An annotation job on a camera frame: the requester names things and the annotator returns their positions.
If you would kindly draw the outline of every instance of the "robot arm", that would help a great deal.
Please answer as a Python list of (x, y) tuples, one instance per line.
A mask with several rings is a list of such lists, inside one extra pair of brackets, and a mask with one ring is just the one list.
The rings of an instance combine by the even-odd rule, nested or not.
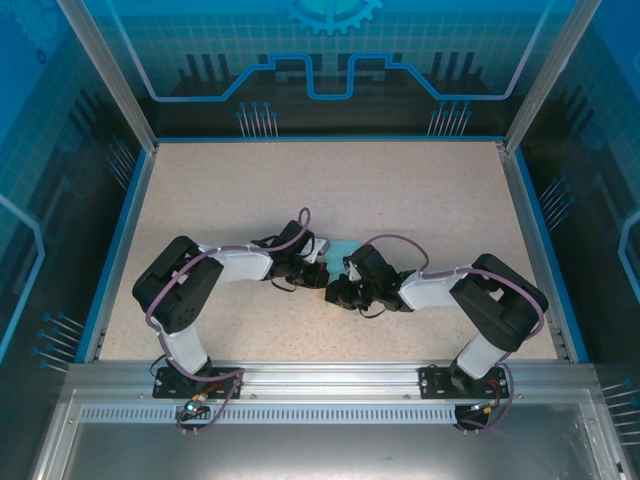
[[(282, 277), (294, 286), (326, 287), (329, 273), (322, 257), (329, 249), (328, 240), (316, 238), (307, 230), (297, 242), (283, 250), (255, 251), (266, 247), (268, 242), (269, 247), (284, 245), (301, 229), (302, 225), (291, 221), (280, 235), (252, 242), (246, 245), (246, 250), (218, 251), (199, 262), (167, 293), (154, 311), (152, 321), (161, 328), (159, 335), (176, 363), (190, 374), (207, 375), (209, 357), (194, 322), (215, 285)], [(133, 296), (142, 309), (147, 311), (158, 293), (191, 258), (211, 249), (188, 237), (174, 239), (134, 285)]]
[[(449, 272), (398, 273), (372, 245), (364, 245), (345, 258), (345, 265), (348, 274), (329, 284), (326, 294), (327, 301), (343, 308), (366, 311), (374, 301), (387, 310), (400, 312), (462, 307), (479, 333), (449, 368), (451, 383), (461, 393), (469, 392), (474, 383), (527, 339), (540, 320), (531, 300), (541, 312), (548, 308), (540, 290), (489, 254), (481, 255), (473, 265)], [(507, 284), (524, 291), (529, 299)]]

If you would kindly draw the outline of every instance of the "speckled beige tabletop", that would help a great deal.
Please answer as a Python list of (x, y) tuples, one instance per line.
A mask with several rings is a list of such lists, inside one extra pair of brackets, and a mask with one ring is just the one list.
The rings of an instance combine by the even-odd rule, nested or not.
[[(400, 233), (427, 249), (430, 269), (490, 252), (533, 280), (494, 143), (163, 144), (100, 358), (161, 353), (131, 289), (173, 238), (248, 242), (279, 233), (302, 206), (318, 236)], [(399, 241), (376, 247), (397, 270), (422, 261)], [(458, 307), (369, 320), (328, 306), (323, 295), (287, 294), (268, 282), (220, 285), (198, 318), (202, 343), (219, 360), (428, 360), (453, 358), (476, 333)], [(548, 328), (513, 357), (556, 358)]]

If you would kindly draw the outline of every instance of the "enclosure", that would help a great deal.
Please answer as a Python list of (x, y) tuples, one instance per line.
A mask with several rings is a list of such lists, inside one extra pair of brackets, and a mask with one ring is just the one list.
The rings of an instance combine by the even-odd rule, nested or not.
[[(476, 3), (0, 3), (2, 478), (637, 478), (640, 5)], [(270, 282), (216, 286), (198, 331), (242, 388), (172, 428), (134, 283), (175, 237), (302, 207), (332, 278), (394, 233), (537, 285), (499, 428), (423, 398), (476, 332), (459, 306), (363, 318)]]

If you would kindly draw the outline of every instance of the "gear graphic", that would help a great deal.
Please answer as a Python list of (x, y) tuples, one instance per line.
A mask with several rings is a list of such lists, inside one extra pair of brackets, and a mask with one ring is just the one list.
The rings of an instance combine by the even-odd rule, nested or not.
[(0, 0), (0, 13), (13, 13), (22, 32), (39, 49), (46, 48), (58, 33), (55, 0)]
[(373, 18), (373, 9), (382, 7), (382, 0), (282, 0), (281, 6), (300, 28), (333, 35), (337, 30), (346, 34), (349, 28), (360, 28), (362, 20)]

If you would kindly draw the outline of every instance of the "perforated metal strip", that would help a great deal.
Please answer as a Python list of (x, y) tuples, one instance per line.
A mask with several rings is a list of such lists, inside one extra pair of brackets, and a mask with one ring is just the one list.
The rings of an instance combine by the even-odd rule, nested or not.
[[(174, 405), (87, 405), (82, 423), (173, 423)], [(205, 423), (212, 412), (191, 423)], [(449, 405), (232, 405), (220, 418), (226, 424), (453, 424)]]

